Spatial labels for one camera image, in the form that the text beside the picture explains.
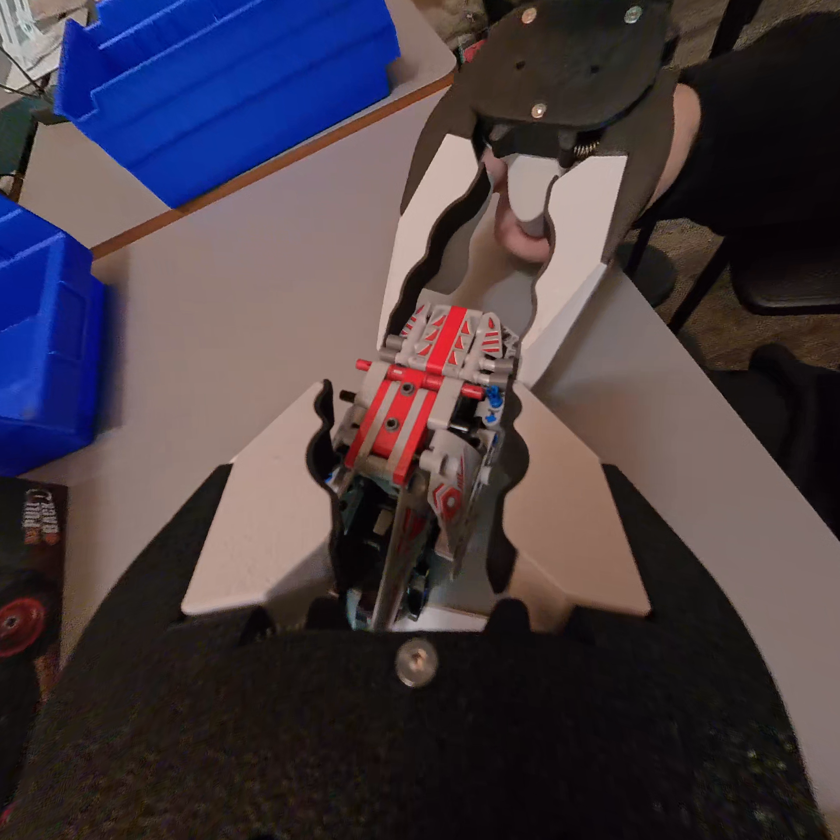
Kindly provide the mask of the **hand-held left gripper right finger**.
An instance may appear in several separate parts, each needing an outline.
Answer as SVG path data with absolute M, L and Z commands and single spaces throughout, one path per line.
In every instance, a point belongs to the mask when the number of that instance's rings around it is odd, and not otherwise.
M 650 613 L 601 460 L 524 385 L 508 393 L 486 554 L 492 591 L 530 617 Z

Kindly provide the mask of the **black toy truck box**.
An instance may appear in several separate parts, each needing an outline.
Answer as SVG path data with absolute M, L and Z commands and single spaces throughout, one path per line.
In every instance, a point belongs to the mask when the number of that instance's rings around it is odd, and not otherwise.
M 10 806 L 57 668 L 67 489 L 1 478 L 1 806 Z

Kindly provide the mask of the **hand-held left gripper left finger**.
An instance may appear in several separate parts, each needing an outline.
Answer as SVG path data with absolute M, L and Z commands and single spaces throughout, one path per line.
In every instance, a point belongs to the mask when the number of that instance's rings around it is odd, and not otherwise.
M 182 600 L 186 616 L 263 607 L 304 617 L 333 585 L 333 497 L 309 447 L 332 454 L 333 389 L 317 381 L 233 459 Z

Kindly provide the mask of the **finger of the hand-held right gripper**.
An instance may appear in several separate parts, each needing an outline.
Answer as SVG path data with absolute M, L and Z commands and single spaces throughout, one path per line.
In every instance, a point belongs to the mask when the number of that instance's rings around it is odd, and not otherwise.
M 472 140 L 446 135 L 401 211 L 385 282 L 378 349 L 402 330 L 424 288 L 440 271 L 449 242 L 483 214 L 491 192 L 487 169 Z
M 603 255 L 626 162 L 625 155 L 593 156 L 550 188 L 551 252 L 533 284 L 518 383 L 539 382 L 606 272 Z

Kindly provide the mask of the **person's black pants leg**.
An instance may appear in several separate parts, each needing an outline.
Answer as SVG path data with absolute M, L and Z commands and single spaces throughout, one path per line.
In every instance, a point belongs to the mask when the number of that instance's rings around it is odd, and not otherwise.
M 706 374 L 838 536 L 839 372 L 771 343 L 752 352 L 745 370 Z

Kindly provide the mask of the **black office chair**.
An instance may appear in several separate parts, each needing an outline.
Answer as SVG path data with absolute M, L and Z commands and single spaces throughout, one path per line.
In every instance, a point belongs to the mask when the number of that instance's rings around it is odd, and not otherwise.
M 750 313 L 838 314 L 838 224 L 778 224 L 724 237 L 668 321 L 673 334 L 682 331 L 725 271 L 737 300 Z

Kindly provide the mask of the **white desk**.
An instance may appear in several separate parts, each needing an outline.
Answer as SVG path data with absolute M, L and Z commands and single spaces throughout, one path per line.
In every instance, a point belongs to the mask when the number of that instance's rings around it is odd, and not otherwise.
M 375 341 L 431 100 L 99 259 L 116 287 L 105 431 L 34 476 L 70 489 L 62 654 L 213 468 Z M 738 609 L 838 813 L 838 541 L 635 286 L 604 279 L 542 381 Z

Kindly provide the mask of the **desk with brown edge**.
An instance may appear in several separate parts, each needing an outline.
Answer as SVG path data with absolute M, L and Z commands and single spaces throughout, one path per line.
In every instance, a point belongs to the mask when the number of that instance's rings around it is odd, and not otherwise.
M 69 123 L 43 126 L 35 133 L 19 203 L 67 231 L 99 259 L 418 102 L 442 95 L 454 78 L 454 54 L 413 2 L 386 5 L 402 56 L 388 69 L 389 96 L 353 117 L 177 208 L 164 205 Z

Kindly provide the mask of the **person's right hand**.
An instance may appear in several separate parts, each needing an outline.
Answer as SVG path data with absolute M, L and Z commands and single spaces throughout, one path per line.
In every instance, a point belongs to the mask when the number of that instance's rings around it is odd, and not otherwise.
M 494 234 L 498 244 L 518 259 L 531 264 L 545 263 L 551 254 L 551 245 L 546 237 L 536 238 L 527 234 L 511 208 L 508 196 L 508 166 L 495 157 L 491 149 L 485 149 L 482 160 L 493 183 L 493 191 L 499 195 L 494 221 Z

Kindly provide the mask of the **grey and red toy truck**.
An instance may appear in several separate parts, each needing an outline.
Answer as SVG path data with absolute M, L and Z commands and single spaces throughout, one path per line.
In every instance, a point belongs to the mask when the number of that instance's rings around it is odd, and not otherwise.
M 333 447 L 328 485 L 344 548 L 336 573 L 352 629 L 416 621 L 461 571 L 501 450 L 519 336 L 493 311 L 416 305 L 385 337 Z

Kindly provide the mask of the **blue storage bin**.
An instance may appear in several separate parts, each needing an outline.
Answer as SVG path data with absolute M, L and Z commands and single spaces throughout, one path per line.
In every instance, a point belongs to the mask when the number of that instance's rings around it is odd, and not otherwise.
M 180 207 L 387 97 L 382 1 L 108 1 L 70 21 L 55 112 Z
M 96 434 L 105 290 L 92 254 L 1 196 L 1 474 L 18 476 Z

